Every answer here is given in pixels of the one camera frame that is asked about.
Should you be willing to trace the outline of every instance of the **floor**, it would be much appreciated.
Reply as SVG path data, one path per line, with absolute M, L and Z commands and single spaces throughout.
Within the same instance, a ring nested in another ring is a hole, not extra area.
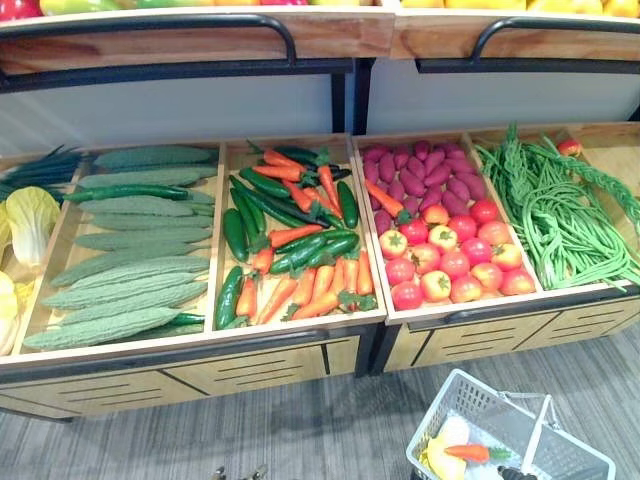
M 640 479 L 640 324 L 608 338 L 350 376 L 55 424 L 0 414 L 1 478 L 409 479 L 404 450 L 451 368 L 499 390 L 549 392 L 568 432 Z

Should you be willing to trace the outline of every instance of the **white plastic basket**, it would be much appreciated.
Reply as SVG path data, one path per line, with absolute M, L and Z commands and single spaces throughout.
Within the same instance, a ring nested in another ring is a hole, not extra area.
M 536 415 L 515 405 L 507 396 L 505 392 L 492 389 L 468 373 L 454 369 L 407 447 L 407 458 L 418 477 L 422 480 L 438 480 L 420 463 L 419 456 L 428 438 L 438 434 L 451 414 L 463 417 L 472 429 L 486 432 L 522 457 Z M 614 480 L 616 476 L 615 464 L 609 457 L 561 430 L 557 423 L 547 422 L 542 427 L 533 469 L 541 480 Z

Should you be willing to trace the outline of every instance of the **tomato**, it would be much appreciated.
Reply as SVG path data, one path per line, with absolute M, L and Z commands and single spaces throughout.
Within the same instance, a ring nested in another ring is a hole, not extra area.
M 509 227 L 506 223 L 492 220 L 485 223 L 478 230 L 478 238 L 489 242 L 490 245 L 500 245 L 501 243 L 511 243 Z
M 493 263 L 479 263 L 471 269 L 471 276 L 477 279 L 487 292 L 495 292 L 502 285 L 502 270 Z
M 438 225 L 429 233 L 429 243 L 438 247 L 440 253 L 450 252 L 458 245 L 458 234 L 444 225 Z
M 411 310 L 422 305 L 422 292 L 413 282 L 402 282 L 391 289 L 393 306 L 398 310 Z
M 416 245 L 411 249 L 411 261 L 416 266 L 416 273 L 422 275 L 428 273 L 440 265 L 440 252 L 428 243 Z
M 498 218 L 499 213 L 498 206 L 488 198 L 478 200 L 474 203 L 471 206 L 470 212 L 473 219 L 478 222 L 478 225 L 495 220 Z
M 522 265 L 522 253 L 513 243 L 503 243 L 493 249 L 491 262 L 507 272 Z
M 476 221 L 469 215 L 458 215 L 449 220 L 447 226 L 458 234 L 460 243 L 476 236 L 478 225 Z
M 491 255 L 493 255 L 491 245 L 479 238 L 470 238 L 462 244 L 460 250 L 469 257 L 469 263 L 472 267 L 479 263 L 490 262 Z
M 446 273 L 434 270 L 422 276 L 420 288 L 427 302 L 441 302 L 451 295 L 451 279 Z
M 440 270 L 455 280 L 469 273 L 469 259 L 462 252 L 447 252 L 440 259 Z
M 400 225 L 400 233 L 407 237 L 409 245 L 418 245 L 427 241 L 429 229 L 419 218 L 414 218 L 409 223 Z
M 536 285 L 533 283 L 533 278 L 523 268 L 516 268 L 504 273 L 500 286 L 500 292 L 503 295 L 521 295 L 535 291 Z
M 451 301 L 453 303 L 472 302 L 482 297 L 482 285 L 471 275 L 454 280 L 451 285 Z
M 422 211 L 422 220 L 427 225 L 446 225 L 449 223 L 449 212 L 442 205 L 429 205 Z
M 404 255 L 407 251 L 407 237 L 395 230 L 387 230 L 380 235 L 380 248 L 382 249 L 382 255 L 387 260 L 398 258 Z
M 416 267 L 411 260 L 406 258 L 396 258 L 387 263 L 384 267 L 387 272 L 387 279 L 391 285 L 397 285 L 402 282 L 413 279 L 416 273 Z

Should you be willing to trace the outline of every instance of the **yellow vegetable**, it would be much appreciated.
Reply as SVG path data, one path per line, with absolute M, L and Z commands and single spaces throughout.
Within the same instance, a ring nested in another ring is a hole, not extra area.
M 60 215 L 58 203 L 45 190 L 26 187 L 9 195 L 6 207 L 16 259 L 27 268 L 41 266 Z

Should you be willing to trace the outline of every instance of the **wooden display bin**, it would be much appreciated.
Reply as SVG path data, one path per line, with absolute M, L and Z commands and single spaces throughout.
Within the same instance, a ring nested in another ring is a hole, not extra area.
M 583 161 L 624 181 L 634 195 L 640 194 L 640 170 L 634 168 L 640 153 L 640 127 L 626 123 L 533 126 L 519 129 L 519 136 L 528 141 L 537 141 L 540 132 L 545 132 L 554 141 L 567 137 L 579 140 L 584 147 L 581 156 Z M 505 129 L 501 128 L 355 137 L 358 173 L 364 178 L 359 150 L 375 143 L 393 146 L 418 140 L 432 143 L 457 141 L 478 166 L 481 165 L 480 158 L 473 144 L 495 144 L 501 142 L 504 135 Z M 485 178 L 485 181 L 489 197 L 495 200 L 495 189 L 488 179 Z M 596 195 L 627 244 L 633 248 L 637 239 L 629 219 L 610 195 L 603 191 L 596 191 Z M 368 195 L 366 197 L 369 222 L 374 225 Z M 501 216 L 506 219 L 499 201 L 498 206 Z M 371 234 L 379 270 L 383 272 L 384 260 L 375 230 Z M 531 273 L 532 267 L 526 258 L 524 265 Z M 391 301 L 386 275 L 381 275 L 389 312 L 388 328 L 377 352 L 373 372 L 585 340 L 609 335 L 640 320 L 640 290 L 626 281 L 616 282 L 616 286 L 601 283 L 556 290 L 544 290 L 537 282 L 537 291 L 532 294 L 397 311 Z
M 328 146 L 332 161 L 344 166 L 350 164 L 351 146 L 345 135 L 256 139 L 256 142 L 260 145 L 286 142 Z M 49 352 L 24 347 L 25 335 L 42 331 L 59 321 L 58 312 L 40 304 L 42 298 L 54 291 L 49 284 L 51 278 L 67 265 L 92 254 L 74 245 L 73 239 L 95 227 L 84 221 L 86 214 L 76 205 L 65 202 L 49 245 L 49 261 L 38 277 L 29 309 L 21 317 L 21 329 L 13 352 L 0 357 L 0 408 L 64 419 L 196 400 L 329 375 L 366 373 L 374 335 L 386 317 L 373 255 L 370 255 L 371 268 L 378 300 L 375 310 L 214 330 L 214 298 L 234 263 L 220 234 L 222 212 L 230 202 L 228 176 L 244 165 L 243 162 L 249 159 L 255 162 L 256 157 L 245 155 L 246 143 L 240 140 L 190 145 L 220 149 L 218 176 L 197 186 L 216 198 L 211 249 L 192 253 L 211 256 L 208 290 L 196 301 L 188 302 L 197 305 L 195 312 L 205 315 L 204 331 Z M 84 165 L 74 180 L 87 171 L 88 166 Z M 353 188 L 353 178 L 347 181 Z M 370 229 L 362 207 L 364 201 L 360 189 L 353 189 L 361 210 L 362 220 L 358 227 L 361 243 L 371 251 L 371 239 L 367 235 Z M 270 291 L 273 282 L 265 280 L 262 288 Z M 261 290 L 261 305 L 266 300 L 266 290 Z

